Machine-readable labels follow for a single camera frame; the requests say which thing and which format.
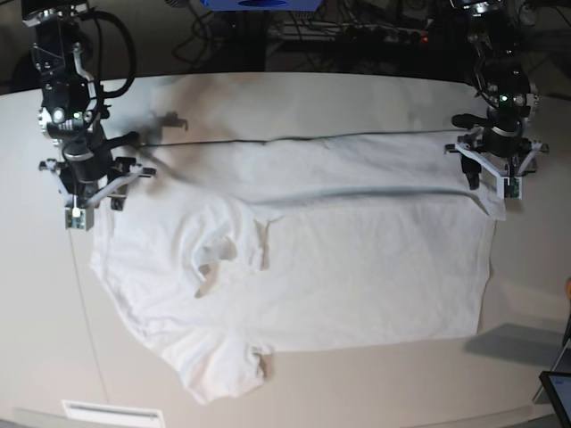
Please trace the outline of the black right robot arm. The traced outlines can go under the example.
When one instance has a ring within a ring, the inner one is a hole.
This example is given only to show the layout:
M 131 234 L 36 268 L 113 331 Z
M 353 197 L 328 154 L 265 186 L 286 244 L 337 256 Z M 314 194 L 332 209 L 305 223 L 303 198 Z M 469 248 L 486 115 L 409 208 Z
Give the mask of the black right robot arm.
M 42 93 L 38 122 L 60 154 L 57 160 L 41 161 L 39 170 L 53 175 L 72 218 L 97 208 L 105 198 L 110 199 L 112 210 L 123 210 L 129 185 L 156 173 L 132 157 L 112 154 L 116 148 L 139 146 L 139 133 L 109 139 L 101 124 L 109 117 L 107 100 L 123 96 L 135 81 L 132 36 L 118 17 L 97 11 L 87 1 L 23 1 L 21 16 L 35 32 L 31 58 Z M 99 76 L 87 70 L 93 44 L 80 29 L 82 21 L 107 21 L 124 40 L 128 75 L 119 89 L 104 90 Z

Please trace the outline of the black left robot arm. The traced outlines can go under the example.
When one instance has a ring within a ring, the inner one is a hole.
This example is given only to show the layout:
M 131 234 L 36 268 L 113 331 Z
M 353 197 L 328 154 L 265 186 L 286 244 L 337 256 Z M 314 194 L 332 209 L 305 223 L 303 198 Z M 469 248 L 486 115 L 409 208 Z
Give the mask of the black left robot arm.
M 486 115 L 458 114 L 454 127 L 465 129 L 445 153 L 457 153 L 468 186 L 480 186 L 483 171 L 496 181 L 502 199 L 520 199 L 523 177 L 536 171 L 534 158 L 549 146 L 525 136 L 536 113 L 539 95 L 521 65 L 517 29 L 503 1 L 452 1 L 451 8 L 466 17 L 468 42 L 476 51 L 470 85 L 487 104 Z

